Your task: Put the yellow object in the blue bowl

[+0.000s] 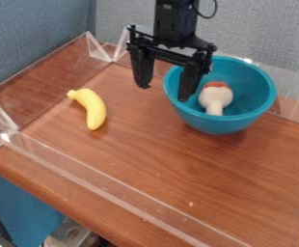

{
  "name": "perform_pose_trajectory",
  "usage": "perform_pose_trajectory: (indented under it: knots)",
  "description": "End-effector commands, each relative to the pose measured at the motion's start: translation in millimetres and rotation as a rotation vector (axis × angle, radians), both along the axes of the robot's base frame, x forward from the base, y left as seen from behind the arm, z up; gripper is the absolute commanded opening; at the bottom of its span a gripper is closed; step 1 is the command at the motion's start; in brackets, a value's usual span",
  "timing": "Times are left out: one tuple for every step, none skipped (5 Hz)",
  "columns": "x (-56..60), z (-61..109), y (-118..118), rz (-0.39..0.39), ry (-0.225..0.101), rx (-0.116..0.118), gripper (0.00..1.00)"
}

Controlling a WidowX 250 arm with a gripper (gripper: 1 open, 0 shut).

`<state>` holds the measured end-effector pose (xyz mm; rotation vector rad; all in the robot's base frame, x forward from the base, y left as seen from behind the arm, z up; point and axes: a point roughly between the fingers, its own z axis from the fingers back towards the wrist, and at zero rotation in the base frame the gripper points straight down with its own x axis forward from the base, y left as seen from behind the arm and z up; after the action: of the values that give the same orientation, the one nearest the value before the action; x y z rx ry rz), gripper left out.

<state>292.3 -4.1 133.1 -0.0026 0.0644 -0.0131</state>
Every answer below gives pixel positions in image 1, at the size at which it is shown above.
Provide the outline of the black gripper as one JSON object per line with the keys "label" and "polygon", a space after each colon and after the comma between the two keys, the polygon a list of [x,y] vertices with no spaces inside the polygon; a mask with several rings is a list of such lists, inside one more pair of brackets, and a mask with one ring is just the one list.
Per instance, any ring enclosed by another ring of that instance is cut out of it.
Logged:
{"label": "black gripper", "polygon": [[155,60],[186,64],[181,73],[178,100],[185,102],[197,92],[202,78],[210,73],[217,46],[197,35],[198,18],[212,19],[218,11],[214,2],[212,15],[200,11],[201,0],[157,0],[154,27],[129,26],[131,68],[139,88],[149,89]]}

